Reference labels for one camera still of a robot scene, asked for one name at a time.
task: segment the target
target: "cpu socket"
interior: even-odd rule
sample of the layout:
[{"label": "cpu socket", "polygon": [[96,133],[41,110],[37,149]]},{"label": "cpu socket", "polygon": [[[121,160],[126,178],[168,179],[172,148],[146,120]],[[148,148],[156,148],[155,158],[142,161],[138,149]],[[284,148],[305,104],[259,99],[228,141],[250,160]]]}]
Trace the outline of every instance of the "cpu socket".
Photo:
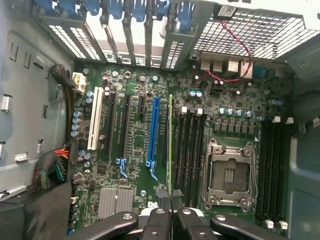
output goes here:
[{"label": "cpu socket", "polygon": [[213,205],[240,207],[247,213],[254,202],[255,149],[248,141],[244,147],[221,146],[211,138],[203,163],[202,199],[204,208]]}]

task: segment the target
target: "red wire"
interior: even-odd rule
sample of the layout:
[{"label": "red wire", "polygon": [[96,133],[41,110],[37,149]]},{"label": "red wire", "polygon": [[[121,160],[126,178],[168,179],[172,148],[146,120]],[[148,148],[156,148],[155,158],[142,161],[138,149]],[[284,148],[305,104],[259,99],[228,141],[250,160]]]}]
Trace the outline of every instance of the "red wire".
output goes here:
[{"label": "red wire", "polygon": [[248,74],[248,72],[249,72],[249,70],[250,70],[250,68],[251,68],[251,65],[252,65],[252,55],[251,55],[251,53],[250,53],[249,48],[237,37],[237,35],[235,35],[235,34],[228,28],[228,26],[227,26],[227,24],[226,24],[225,22],[221,21],[221,25],[222,25],[222,27],[223,27],[229,34],[231,34],[231,35],[233,36],[233,38],[234,38],[240,45],[242,45],[242,46],[244,47],[244,49],[246,50],[246,52],[247,52],[247,54],[248,54],[249,65],[248,65],[248,67],[246,68],[244,74],[243,74],[242,76],[240,76],[239,78],[235,78],[235,79],[224,80],[224,79],[222,79],[222,78],[220,78],[220,77],[218,77],[218,76],[216,76],[216,75],[213,75],[210,71],[207,71],[207,72],[208,72],[208,74],[209,74],[211,77],[213,77],[213,78],[215,78],[215,79],[217,79],[217,80],[219,80],[219,81],[224,81],[224,82],[227,82],[227,83],[229,83],[229,82],[236,82],[236,81],[239,81],[240,79],[242,79],[243,77],[245,77],[245,76]]}]

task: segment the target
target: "blue pcie slot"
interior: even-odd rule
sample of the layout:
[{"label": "blue pcie slot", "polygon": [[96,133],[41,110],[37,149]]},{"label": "blue pcie slot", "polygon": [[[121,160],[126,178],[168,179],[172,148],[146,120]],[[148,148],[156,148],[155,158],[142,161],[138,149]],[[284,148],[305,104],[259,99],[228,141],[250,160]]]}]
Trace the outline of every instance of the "blue pcie slot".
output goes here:
[{"label": "blue pcie slot", "polygon": [[148,145],[148,155],[145,165],[150,168],[151,176],[158,181],[155,175],[155,155],[156,155],[156,143],[157,143],[157,131],[159,124],[159,113],[160,113],[160,98],[153,98],[152,102],[152,115],[150,122],[150,136]]}]

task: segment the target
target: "white pci slot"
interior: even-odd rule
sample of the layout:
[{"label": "white pci slot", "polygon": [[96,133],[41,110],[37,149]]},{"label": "white pci slot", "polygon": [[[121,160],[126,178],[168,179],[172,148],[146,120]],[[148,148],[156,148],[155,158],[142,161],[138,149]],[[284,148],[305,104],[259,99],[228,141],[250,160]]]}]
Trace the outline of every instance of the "white pci slot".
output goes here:
[{"label": "white pci slot", "polygon": [[91,122],[88,139],[88,150],[96,150],[98,145],[98,135],[100,118],[102,111],[102,97],[104,95],[104,89],[102,87],[94,88],[94,97],[92,104]]}]

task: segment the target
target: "motherboard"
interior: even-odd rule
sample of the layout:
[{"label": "motherboard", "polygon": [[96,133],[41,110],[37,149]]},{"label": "motherboard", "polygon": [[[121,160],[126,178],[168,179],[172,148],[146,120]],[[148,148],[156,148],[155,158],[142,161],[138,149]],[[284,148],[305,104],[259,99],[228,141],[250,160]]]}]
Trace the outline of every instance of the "motherboard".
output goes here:
[{"label": "motherboard", "polygon": [[181,190],[184,206],[206,217],[225,212],[256,223],[260,208],[260,220],[268,218],[274,189],[265,179],[282,174],[283,163],[266,162],[263,129],[293,123],[292,75],[254,66],[251,79],[221,82],[197,65],[176,73],[94,63],[76,72],[86,83],[71,132],[79,141],[75,230],[158,207],[160,190]]}]

